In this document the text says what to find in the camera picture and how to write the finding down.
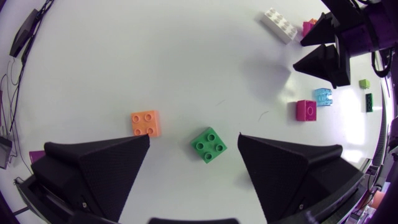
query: white lego brick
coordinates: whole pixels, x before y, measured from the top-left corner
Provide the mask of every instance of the white lego brick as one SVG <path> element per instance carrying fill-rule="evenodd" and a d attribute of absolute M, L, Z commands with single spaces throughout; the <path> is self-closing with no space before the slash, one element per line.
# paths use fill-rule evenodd
<path fill-rule="evenodd" d="M 270 8 L 262 17 L 261 21 L 269 27 L 279 38 L 288 44 L 297 35 L 297 29 L 291 25 L 274 8 Z"/>

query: light blue lego brick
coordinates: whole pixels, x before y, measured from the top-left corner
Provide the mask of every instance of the light blue lego brick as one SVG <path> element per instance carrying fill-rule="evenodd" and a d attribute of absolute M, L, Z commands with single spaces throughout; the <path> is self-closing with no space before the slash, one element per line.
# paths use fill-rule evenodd
<path fill-rule="evenodd" d="M 319 88 L 313 91 L 317 106 L 330 106 L 333 104 L 331 90 L 327 88 Z"/>
<path fill-rule="evenodd" d="M 331 95 L 331 90 L 327 88 L 319 88 L 317 90 L 314 90 L 315 96 L 318 95 Z"/>
<path fill-rule="evenodd" d="M 317 101 L 317 106 L 330 106 L 333 104 L 333 100 Z"/>

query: pink lego brick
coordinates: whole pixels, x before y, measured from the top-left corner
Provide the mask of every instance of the pink lego brick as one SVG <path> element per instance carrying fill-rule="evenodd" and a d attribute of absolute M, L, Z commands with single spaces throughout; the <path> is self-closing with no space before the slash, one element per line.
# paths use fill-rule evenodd
<path fill-rule="evenodd" d="M 312 24 L 311 22 L 303 22 L 303 37 L 305 37 L 308 34 L 308 32 L 310 32 L 313 25 L 314 24 Z"/>
<path fill-rule="evenodd" d="M 312 100 L 300 100 L 296 105 L 297 121 L 316 121 L 317 102 Z"/>

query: orange lego brick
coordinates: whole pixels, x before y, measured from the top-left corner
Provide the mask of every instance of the orange lego brick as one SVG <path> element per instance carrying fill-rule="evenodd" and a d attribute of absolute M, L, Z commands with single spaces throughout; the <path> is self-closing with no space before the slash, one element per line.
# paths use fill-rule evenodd
<path fill-rule="evenodd" d="M 317 21 L 318 21 L 318 20 L 316 20 L 316 19 L 311 19 L 309 22 L 312 23 L 312 24 L 316 24 Z"/>
<path fill-rule="evenodd" d="M 149 137 L 160 136 L 159 114 L 156 110 L 131 114 L 132 131 L 135 136 L 148 134 Z"/>

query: magenta lego brick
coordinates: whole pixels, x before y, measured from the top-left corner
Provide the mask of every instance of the magenta lego brick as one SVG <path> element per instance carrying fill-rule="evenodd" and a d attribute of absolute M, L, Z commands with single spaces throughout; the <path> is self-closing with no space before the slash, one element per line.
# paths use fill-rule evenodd
<path fill-rule="evenodd" d="M 296 104 L 297 121 L 316 121 L 317 102 L 312 100 L 300 100 Z"/>
<path fill-rule="evenodd" d="M 303 37 L 312 29 L 313 24 L 311 22 L 303 22 Z"/>
<path fill-rule="evenodd" d="M 31 151 L 31 152 L 29 152 L 29 157 L 30 157 L 31 163 L 36 162 L 37 160 L 39 160 L 43 156 L 45 156 L 45 152 L 44 151 Z"/>

